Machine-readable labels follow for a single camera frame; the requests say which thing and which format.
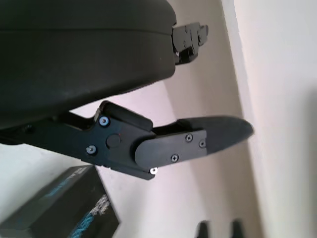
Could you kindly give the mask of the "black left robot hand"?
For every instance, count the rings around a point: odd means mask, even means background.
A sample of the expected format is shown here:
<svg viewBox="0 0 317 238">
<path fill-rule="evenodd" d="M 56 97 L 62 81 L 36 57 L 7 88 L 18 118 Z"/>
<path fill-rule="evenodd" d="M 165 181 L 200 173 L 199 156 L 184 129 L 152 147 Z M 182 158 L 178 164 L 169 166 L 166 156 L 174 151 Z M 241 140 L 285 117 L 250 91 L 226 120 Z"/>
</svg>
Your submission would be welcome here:
<svg viewBox="0 0 317 238">
<path fill-rule="evenodd" d="M 172 77 L 208 39 L 166 0 L 3 0 L 0 142 L 27 144 L 151 180 L 160 167 L 244 140 L 233 116 L 165 126 L 107 100 Z"/>
</svg>

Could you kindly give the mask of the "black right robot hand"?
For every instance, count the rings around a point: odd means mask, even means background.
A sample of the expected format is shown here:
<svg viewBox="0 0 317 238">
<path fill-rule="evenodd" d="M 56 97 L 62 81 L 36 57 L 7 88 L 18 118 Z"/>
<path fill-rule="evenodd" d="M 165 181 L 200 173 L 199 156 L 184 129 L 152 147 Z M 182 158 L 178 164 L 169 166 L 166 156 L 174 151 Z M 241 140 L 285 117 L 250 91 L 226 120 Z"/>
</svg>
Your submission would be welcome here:
<svg viewBox="0 0 317 238">
<path fill-rule="evenodd" d="M 198 225 L 197 238 L 209 238 L 208 221 L 201 221 Z M 243 223 L 239 219 L 231 222 L 231 238 L 245 238 Z"/>
</svg>

